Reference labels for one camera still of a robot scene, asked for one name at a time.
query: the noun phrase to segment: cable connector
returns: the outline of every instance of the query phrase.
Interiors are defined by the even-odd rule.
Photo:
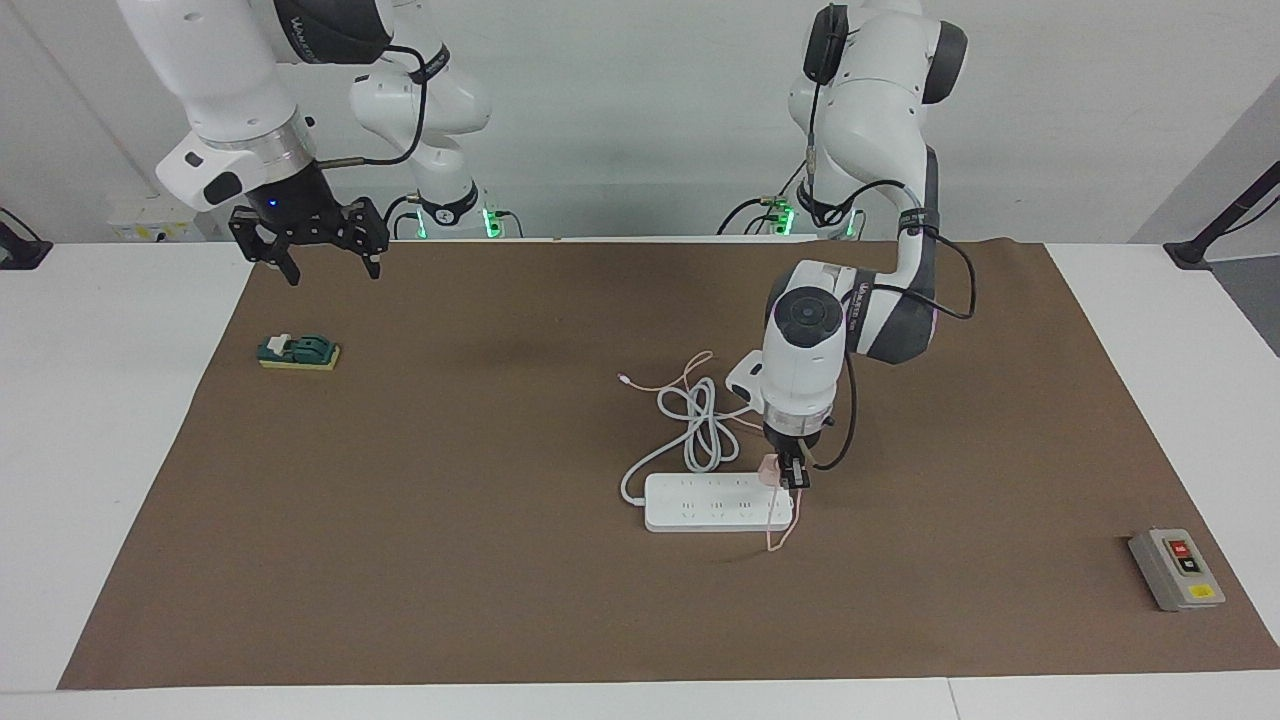
[[[906,210],[897,218],[897,232],[906,229],[928,229],[938,232],[938,211],[933,208]]]

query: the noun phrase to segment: switch box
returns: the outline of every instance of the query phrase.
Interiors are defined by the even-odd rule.
[[[1176,612],[1226,602],[1187,530],[1153,528],[1138,533],[1129,539],[1129,552],[1161,610]]]

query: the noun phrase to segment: black button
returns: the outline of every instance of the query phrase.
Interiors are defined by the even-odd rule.
[[[210,205],[221,205],[243,191],[239,178],[234,173],[223,173],[205,186],[205,200]]]
[[[810,328],[820,325],[827,318],[827,309],[815,297],[801,297],[791,306],[791,319]]]

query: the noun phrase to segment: black cable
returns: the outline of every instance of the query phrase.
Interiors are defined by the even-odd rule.
[[[408,202],[408,201],[410,201],[410,197],[411,197],[410,195],[402,195],[402,196],[397,197],[397,199],[396,199],[396,201],[394,201],[394,202],[392,202],[392,204],[390,204],[390,205],[389,205],[389,206],[387,208],[387,211],[385,211],[385,213],[383,213],[383,224],[384,224],[384,225],[387,225],[387,224],[390,224],[390,222],[392,222],[392,215],[394,215],[394,214],[396,214],[396,209],[397,209],[397,208],[399,208],[399,206],[401,206],[402,204],[404,204],[404,202]]]
[[[854,445],[854,432],[858,429],[858,379],[854,378],[854,360],[849,352],[845,354],[845,374],[849,377],[849,427],[845,428],[845,443],[840,446],[840,454],[826,465],[814,464],[814,470],[827,471],[840,465],[840,461],[849,455],[849,447]]]
[[[772,215],[759,215],[759,217],[751,218],[751,222],[746,223],[746,229],[742,231],[742,234],[759,234],[760,229],[764,228],[764,223],[769,222],[771,217]],[[755,231],[753,232],[751,228],[753,228],[753,225],[755,225],[755,223],[760,223],[760,225],[756,227]]]
[[[417,73],[426,77],[426,58],[421,53],[413,50],[412,47],[406,47],[404,45],[388,45],[385,47],[387,53],[403,53],[406,55],[412,55],[417,59]],[[404,152],[389,160],[376,159],[376,158],[340,158],[338,160],[321,160],[320,169],[328,168],[349,168],[355,165],[398,165],[404,160],[408,160],[413,151],[417,150],[419,142],[422,141],[422,127],[426,124],[426,82],[422,83],[421,92],[419,92],[417,99],[417,129],[413,131],[413,142],[408,143]]]
[[[520,237],[525,237],[525,225],[520,222],[520,215],[512,213],[511,210],[498,210],[494,214],[498,215],[499,218],[515,218],[516,229],[520,231]]]
[[[733,210],[728,214],[728,217],[724,218],[724,222],[721,223],[721,227],[719,227],[719,229],[716,231],[716,234],[724,234],[724,228],[727,228],[728,224],[731,222],[733,222],[733,218],[736,218],[739,213],[741,213],[742,210],[746,210],[751,205],[764,205],[764,202],[762,202],[759,197],[753,197],[750,200],[746,200],[745,202],[742,202],[737,208],[733,208]]]
[[[1229,231],[1222,231],[1222,234],[1231,234],[1235,231],[1243,231],[1244,228],[1247,228],[1247,227],[1252,225],[1253,223],[1261,220],[1262,215],[1266,215],[1268,210],[1271,210],[1272,208],[1276,206],[1276,202],[1280,202],[1280,195],[1276,195],[1275,197],[1272,197],[1271,202],[1268,202],[1267,206],[1263,208],[1261,213],[1258,213],[1257,215],[1253,215],[1248,220],[1244,220],[1243,223],[1235,225],[1234,228],[1231,228]]]
[[[813,220],[813,224],[814,224],[815,228],[823,228],[823,227],[826,227],[826,225],[823,225],[822,223],[818,222],[818,215],[813,214],[813,205],[814,205],[814,202],[817,202],[817,199],[814,199],[814,195],[813,195],[813,167],[809,164],[810,160],[814,159],[814,154],[817,152],[817,140],[814,138],[814,135],[813,135],[813,126],[814,126],[814,120],[818,118],[818,92],[820,90],[822,90],[822,83],[814,82],[813,83],[813,104],[809,105],[809,132],[805,136],[804,163],[803,163],[804,167],[806,168],[805,169],[805,178],[809,181],[809,206],[805,208],[805,210],[808,210],[809,219]]]
[[[902,297],[910,297],[916,302],[928,305],[929,307],[933,307],[934,310],[950,315],[957,320],[968,320],[973,318],[974,311],[978,309],[978,279],[973,269],[973,260],[969,259],[969,254],[961,250],[959,245],[942,237],[941,234],[938,234],[938,232],[929,228],[925,228],[924,232],[933,240],[954,250],[957,255],[960,255],[960,259],[964,260],[965,269],[969,272],[969,310],[965,313],[959,313],[956,310],[947,307],[946,305],[934,301],[932,297],[927,297],[906,287],[876,283],[872,286],[872,290],[891,290],[893,292],[900,293]]]
[[[804,167],[805,167],[805,161],[801,160],[800,164],[796,165],[796,172],[791,173],[791,177],[787,178],[786,184],[783,184],[782,190],[778,191],[778,197],[786,197],[787,190],[791,187],[791,183],[794,183],[796,181],[796,178],[800,177],[800,170],[803,170]]]
[[[392,237],[393,238],[399,240],[399,222],[403,220],[403,219],[406,219],[406,218],[410,219],[410,220],[416,220],[417,215],[415,215],[413,213],[403,213],[398,218],[396,218],[396,224],[392,225]]]

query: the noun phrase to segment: power outlet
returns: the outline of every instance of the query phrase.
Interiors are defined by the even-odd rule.
[[[108,220],[124,242],[202,242],[218,236],[218,223],[177,200],[116,200]]]
[[[791,496],[755,473],[654,473],[644,482],[644,524],[654,533],[778,532],[791,512]]]

